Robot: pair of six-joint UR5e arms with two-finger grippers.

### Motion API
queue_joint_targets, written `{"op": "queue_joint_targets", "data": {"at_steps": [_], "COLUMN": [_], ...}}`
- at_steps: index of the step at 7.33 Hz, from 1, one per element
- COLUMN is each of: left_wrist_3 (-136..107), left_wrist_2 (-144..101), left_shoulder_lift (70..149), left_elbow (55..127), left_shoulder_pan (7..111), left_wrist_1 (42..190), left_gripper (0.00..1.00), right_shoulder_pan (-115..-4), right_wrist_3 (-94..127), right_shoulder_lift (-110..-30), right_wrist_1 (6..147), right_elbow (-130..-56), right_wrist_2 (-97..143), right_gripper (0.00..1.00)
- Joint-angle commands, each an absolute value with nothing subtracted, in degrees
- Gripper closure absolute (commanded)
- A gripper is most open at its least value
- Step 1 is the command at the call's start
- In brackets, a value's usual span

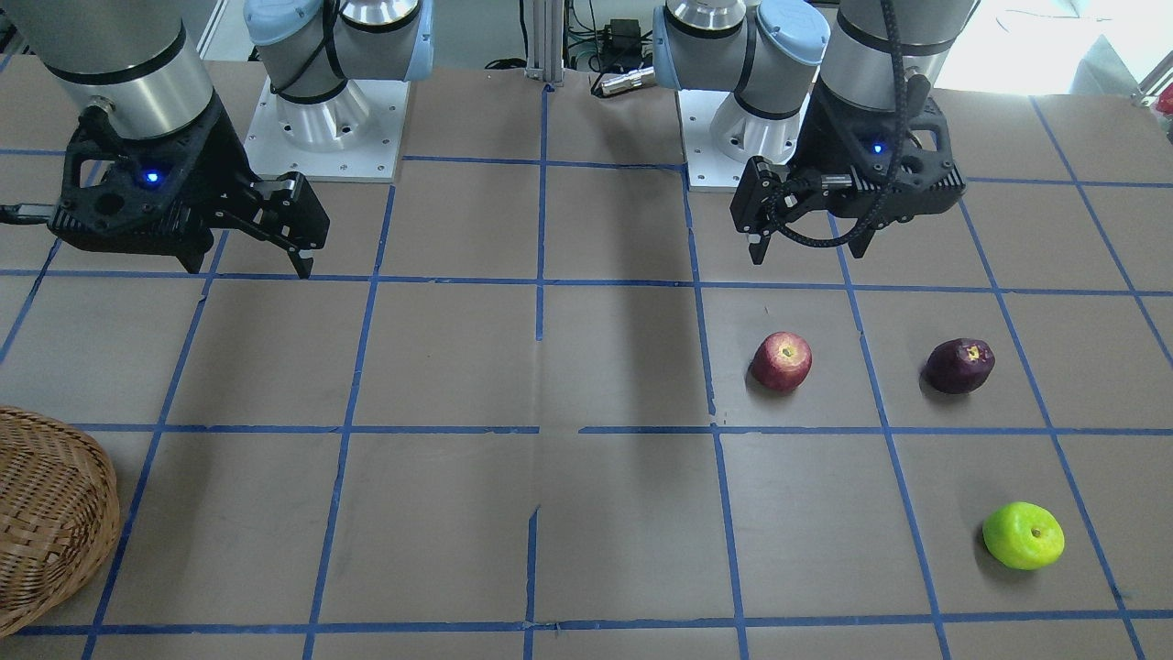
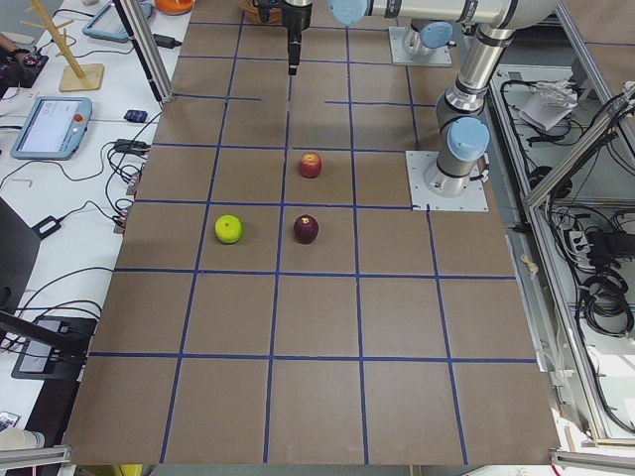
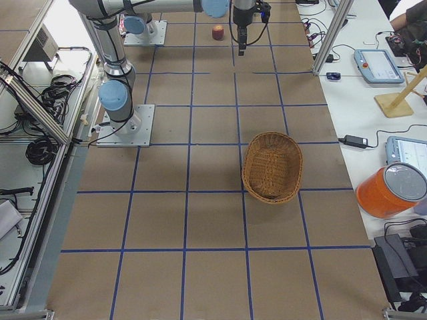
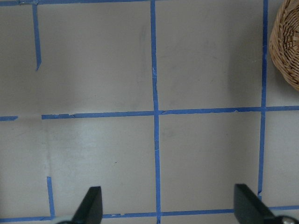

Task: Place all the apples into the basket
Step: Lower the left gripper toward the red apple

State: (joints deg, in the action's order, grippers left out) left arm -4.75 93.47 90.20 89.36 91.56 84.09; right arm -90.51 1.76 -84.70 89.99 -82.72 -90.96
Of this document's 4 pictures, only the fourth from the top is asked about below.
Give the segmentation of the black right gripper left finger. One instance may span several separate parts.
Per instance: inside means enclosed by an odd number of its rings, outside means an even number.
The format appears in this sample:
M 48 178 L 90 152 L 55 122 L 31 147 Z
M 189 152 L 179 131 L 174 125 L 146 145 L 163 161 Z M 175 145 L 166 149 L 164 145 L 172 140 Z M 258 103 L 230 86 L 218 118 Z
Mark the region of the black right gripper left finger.
M 101 186 L 90 187 L 71 219 L 72 224 L 100 224 L 103 217 Z

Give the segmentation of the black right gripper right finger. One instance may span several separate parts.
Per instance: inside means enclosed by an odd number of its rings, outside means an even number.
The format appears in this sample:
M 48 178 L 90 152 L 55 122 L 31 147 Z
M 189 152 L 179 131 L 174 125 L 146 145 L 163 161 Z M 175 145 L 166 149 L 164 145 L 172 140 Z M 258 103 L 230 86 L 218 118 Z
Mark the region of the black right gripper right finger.
M 281 223 L 281 218 L 275 216 L 246 184 L 234 186 L 234 215 L 240 224 Z

